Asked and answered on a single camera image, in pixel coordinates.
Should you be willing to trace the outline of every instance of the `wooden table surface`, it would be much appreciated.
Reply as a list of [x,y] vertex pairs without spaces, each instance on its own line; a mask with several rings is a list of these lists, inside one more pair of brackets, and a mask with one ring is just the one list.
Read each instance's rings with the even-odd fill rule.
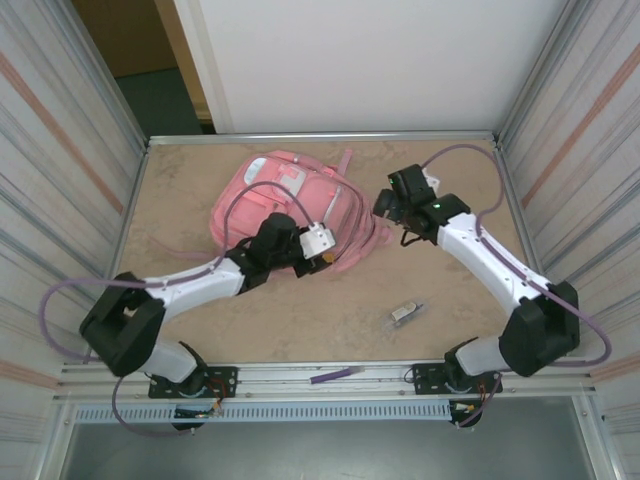
[[[469,142],[489,148],[487,142]],[[335,142],[294,144],[166,145],[151,150],[128,233],[120,271],[139,278],[178,272],[198,262],[176,258],[155,238],[186,251],[217,250],[208,229],[211,207],[250,155],[292,150],[336,164],[353,149],[347,176],[375,199],[387,174],[420,163],[445,141]],[[440,194],[456,193],[472,211],[492,205],[498,192],[490,162],[456,150],[429,169],[440,178]],[[520,259],[522,250],[505,204],[485,226]],[[238,297],[190,310],[162,329],[183,340],[208,362],[302,362],[435,359],[474,336],[502,331],[507,318],[484,288],[455,258],[430,243],[377,248],[343,273],[296,279],[279,272],[267,284]],[[428,310],[394,332],[382,318],[411,298]]]

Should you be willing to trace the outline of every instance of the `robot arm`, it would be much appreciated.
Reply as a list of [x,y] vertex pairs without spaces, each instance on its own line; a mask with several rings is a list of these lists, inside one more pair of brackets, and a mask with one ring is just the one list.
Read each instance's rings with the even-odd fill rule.
[[107,288],[80,333],[114,375],[143,371],[164,377],[189,395],[202,387],[204,362],[182,342],[158,340],[160,327],[186,310],[262,285],[272,270],[293,268],[298,277],[321,271],[331,260],[323,253],[335,244],[323,224],[301,229],[291,217],[273,213],[255,237],[241,241],[223,258],[164,277],[119,275],[116,280],[150,287]]
[[[389,175],[392,189],[383,190],[374,214],[405,228],[403,246],[429,240],[464,264],[498,300],[509,317],[501,336],[472,339],[445,355],[448,382],[463,389],[484,372],[513,370],[530,376],[575,349],[580,342],[578,318],[548,300],[498,260],[476,234],[476,216],[458,197],[436,196],[438,181],[412,165]],[[405,242],[407,233],[416,238]],[[482,239],[528,281],[545,286],[573,306],[578,296],[567,282],[558,285],[523,265],[481,230]]]

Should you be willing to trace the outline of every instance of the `pink backpack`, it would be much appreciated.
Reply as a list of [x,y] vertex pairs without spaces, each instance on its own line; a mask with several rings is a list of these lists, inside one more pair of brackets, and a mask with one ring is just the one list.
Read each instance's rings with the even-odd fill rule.
[[[209,228],[214,241],[224,242],[224,215],[233,199],[248,185],[272,181],[287,188],[305,207],[314,221],[324,223],[336,237],[331,250],[335,261],[330,269],[340,272],[367,256],[376,245],[391,241],[391,230],[371,213],[366,195],[344,172],[351,159],[346,150],[338,167],[328,167],[315,158],[278,150],[249,158],[224,189],[211,211]],[[291,198],[269,185],[247,192],[229,215],[229,247],[254,236],[271,213],[286,213],[306,226],[300,209]]]

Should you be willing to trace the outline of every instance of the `white wall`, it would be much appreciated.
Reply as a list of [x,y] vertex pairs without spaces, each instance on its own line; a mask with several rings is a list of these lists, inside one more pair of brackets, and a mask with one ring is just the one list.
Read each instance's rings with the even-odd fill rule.
[[565,0],[175,0],[220,133],[494,129]]

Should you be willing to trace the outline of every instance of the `purple tool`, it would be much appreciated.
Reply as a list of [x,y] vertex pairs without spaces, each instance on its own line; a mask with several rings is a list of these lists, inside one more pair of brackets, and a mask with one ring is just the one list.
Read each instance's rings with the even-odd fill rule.
[[364,367],[349,367],[344,370],[339,370],[337,372],[325,373],[324,375],[317,375],[315,377],[311,377],[309,381],[311,385],[315,385],[316,383],[328,382],[329,380],[336,380],[342,377],[348,377],[349,375],[353,375],[354,373],[364,372]]

